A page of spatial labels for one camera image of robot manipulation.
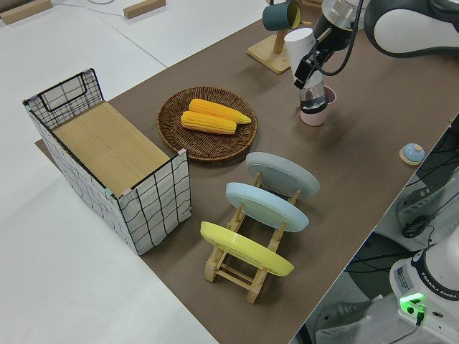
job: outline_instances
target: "green light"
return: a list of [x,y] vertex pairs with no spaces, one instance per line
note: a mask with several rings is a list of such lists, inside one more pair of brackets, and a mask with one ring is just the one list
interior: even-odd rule
[[[423,300],[425,298],[424,294],[417,292],[413,295],[408,295],[400,298],[400,307],[408,313],[408,307],[413,307],[416,305],[420,300]],[[424,312],[424,306],[419,305],[418,308],[419,312]]]

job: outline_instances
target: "woven basket tray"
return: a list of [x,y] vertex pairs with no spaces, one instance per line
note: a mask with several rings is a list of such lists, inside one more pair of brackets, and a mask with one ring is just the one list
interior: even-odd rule
[[[181,126],[181,114],[188,110],[193,98],[217,102],[239,110],[249,117],[250,124],[238,124],[234,135],[203,133]],[[239,95],[217,87],[193,87],[171,96],[158,114],[158,131],[175,151],[188,150],[190,158],[199,161],[222,161],[248,150],[257,133],[257,116]]]

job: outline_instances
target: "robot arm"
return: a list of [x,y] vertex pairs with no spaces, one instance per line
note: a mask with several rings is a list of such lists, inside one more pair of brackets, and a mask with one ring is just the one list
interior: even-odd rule
[[[298,65],[295,86],[303,88],[316,70],[328,76],[340,73],[363,27],[369,41],[389,56],[458,54],[459,0],[324,0],[314,27],[316,44]],[[335,51],[346,48],[340,68],[322,69]]]
[[416,323],[422,306],[422,328],[446,343],[459,343],[459,227],[412,259],[396,262],[389,278],[402,318]]
[[458,0],[372,0],[364,26],[369,41],[389,56],[459,52]]

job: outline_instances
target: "mug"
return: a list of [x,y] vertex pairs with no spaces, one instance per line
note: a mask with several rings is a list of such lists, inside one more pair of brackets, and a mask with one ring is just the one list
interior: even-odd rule
[[295,0],[273,5],[263,10],[262,22],[268,31],[296,29],[301,22],[301,8]]

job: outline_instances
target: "corn cob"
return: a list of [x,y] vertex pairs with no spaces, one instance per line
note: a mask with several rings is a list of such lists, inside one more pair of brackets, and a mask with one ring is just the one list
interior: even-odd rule
[[243,115],[240,111],[200,98],[194,98],[191,100],[189,103],[189,110],[196,113],[205,113],[207,115],[233,120],[237,124],[248,124],[252,122],[250,118]]
[[233,120],[194,111],[185,111],[180,121],[186,129],[205,131],[206,133],[231,135],[236,131],[236,122]]

